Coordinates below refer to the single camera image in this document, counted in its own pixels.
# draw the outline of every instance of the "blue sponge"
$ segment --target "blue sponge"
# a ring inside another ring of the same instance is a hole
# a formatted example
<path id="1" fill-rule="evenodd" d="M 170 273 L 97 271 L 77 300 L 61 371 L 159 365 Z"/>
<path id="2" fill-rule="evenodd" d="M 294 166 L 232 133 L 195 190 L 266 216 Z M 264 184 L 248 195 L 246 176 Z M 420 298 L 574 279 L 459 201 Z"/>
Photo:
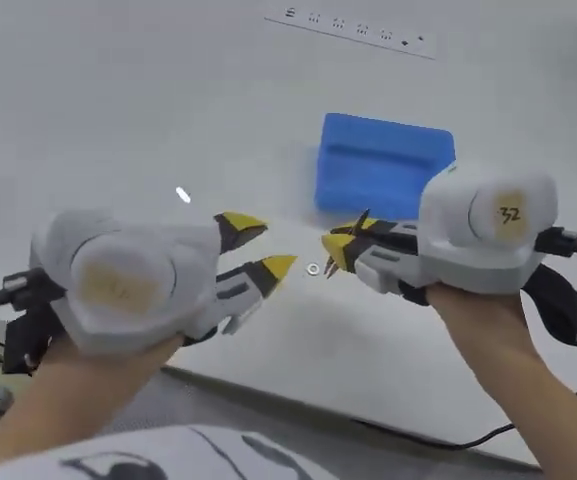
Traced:
<path id="1" fill-rule="evenodd" d="M 323 211 L 415 220 L 426 183 L 455 161 L 444 130 L 329 113 L 324 121 L 315 203 Z"/>

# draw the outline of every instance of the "white tabletop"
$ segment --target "white tabletop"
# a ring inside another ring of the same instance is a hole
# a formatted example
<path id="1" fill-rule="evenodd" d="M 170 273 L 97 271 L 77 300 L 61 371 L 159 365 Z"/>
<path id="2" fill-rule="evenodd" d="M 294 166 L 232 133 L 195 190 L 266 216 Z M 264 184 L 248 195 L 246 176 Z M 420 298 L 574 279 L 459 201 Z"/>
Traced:
<path id="1" fill-rule="evenodd" d="M 245 259 L 294 251 L 301 263 L 253 324 L 183 352 L 180 366 L 470 440 L 504 418 L 433 313 L 349 276 L 304 273 L 303 262 L 323 261 L 317 236 L 335 223 L 312 204 L 322 121 L 344 112 L 445 128 L 461 164 L 548 169 L 562 223 L 577 230 L 577 2 L 316 3 L 430 31 L 437 60 L 265 22 L 261 0 L 1 0 L 0 282 L 24 268 L 49 213 L 106 206 L 183 221 L 182 186 L 206 212 L 271 222 L 238 252 Z M 555 264 L 577 286 L 577 259 Z M 577 386 L 577 350 L 528 310 L 541 352 Z M 482 450 L 533 461 L 516 434 Z"/>

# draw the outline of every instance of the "gray floor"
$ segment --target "gray floor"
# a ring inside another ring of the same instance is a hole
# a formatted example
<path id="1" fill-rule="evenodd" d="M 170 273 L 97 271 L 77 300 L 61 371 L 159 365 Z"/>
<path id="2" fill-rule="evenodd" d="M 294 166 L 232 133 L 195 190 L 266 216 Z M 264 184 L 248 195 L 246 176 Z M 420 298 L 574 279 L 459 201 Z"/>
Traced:
<path id="1" fill-rule="evenodd" d="M 193 423 L 259 432 L 342 480 L 543 478 L 534 470 L 420 447 L 327 412 L 183 372 L 156 376 L 104 433 Z"/>

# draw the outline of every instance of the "beige circular label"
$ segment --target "beige circular label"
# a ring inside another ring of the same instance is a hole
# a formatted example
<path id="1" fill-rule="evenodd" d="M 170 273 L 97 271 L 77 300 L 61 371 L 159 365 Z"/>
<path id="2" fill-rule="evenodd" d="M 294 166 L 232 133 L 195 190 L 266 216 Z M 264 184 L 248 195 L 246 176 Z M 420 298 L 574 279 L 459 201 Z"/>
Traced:
<path id="1" fill-rule="evenodd" d="M 521 190 L 500 193 L 493 202 L 495 237 L 499 241 L 519 240 L 528 231 L 526 197 Z"/>
<path id="2" fill-rule="evenodd" d="M 89 263 L 84 267 L 78 293 L 84 302 L 143 315 L 152 306 L 156 289 L 157 284 L 152 280 Z"/>

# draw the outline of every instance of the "electrical outlet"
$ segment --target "electrical outlet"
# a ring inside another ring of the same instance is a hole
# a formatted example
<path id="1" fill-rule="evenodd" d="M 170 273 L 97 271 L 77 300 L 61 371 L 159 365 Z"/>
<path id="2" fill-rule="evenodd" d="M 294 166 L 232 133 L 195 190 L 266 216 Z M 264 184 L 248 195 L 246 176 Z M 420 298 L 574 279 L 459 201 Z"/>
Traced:
<path id="1" fill-rule="evenodd" d="M 376 26 L 350 18 L 327 15 L 317 9 L 273 4 L 266 20 L 303 28 L 313 32 L 345 38 L 389 50 L 424 58 L 436 56 L 436 40 L 432 35 L 415 31 Z"/>

